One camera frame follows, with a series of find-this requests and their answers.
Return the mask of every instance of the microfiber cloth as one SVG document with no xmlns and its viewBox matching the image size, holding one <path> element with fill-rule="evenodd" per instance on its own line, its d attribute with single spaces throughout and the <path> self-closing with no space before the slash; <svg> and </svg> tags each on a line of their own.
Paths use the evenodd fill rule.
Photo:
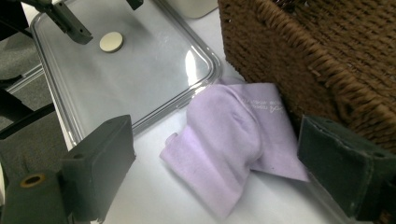
<svg viewBox="0 0 396 224">
<path fill-rule="evenodd" d="M 276 86 L 227 82 L 193 98 L 186 127 L 167 139 L 160 155 L 222 218 L 242 195 L 250 169 L 307 179 Z"/>
</svg>

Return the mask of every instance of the woven basket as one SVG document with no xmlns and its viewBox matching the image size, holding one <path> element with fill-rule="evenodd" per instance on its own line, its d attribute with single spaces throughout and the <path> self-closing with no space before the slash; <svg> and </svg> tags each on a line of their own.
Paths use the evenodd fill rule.
<svg viewBox="0 0 396 224">
<path fill-rule="evenodd" d="M 227 61 L 248 82 L 274 82 L 294 125 L 341 122 L 396 153 L 396 1 L 219 0 Z"/>
</svg>

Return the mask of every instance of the plastic container lid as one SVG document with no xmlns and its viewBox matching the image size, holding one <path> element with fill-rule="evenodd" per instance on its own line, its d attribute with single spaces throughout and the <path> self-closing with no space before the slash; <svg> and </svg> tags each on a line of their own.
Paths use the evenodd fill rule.
<svg viewBox="0 0 396 224">
<path fill-rule="evenodd" d="M 103 121 L 125 114 L 139 133 L 220 75 L 218 58 L 164 1 L 145 1 L 136 11 L 125 0 L 65 3 L 92 33 L 90 43 L 73 42 L 46 14 L 31 27 L 75 144 Z M 123 36 L 117 52 L 99 47 L 109 32 Z"/>
</svg>

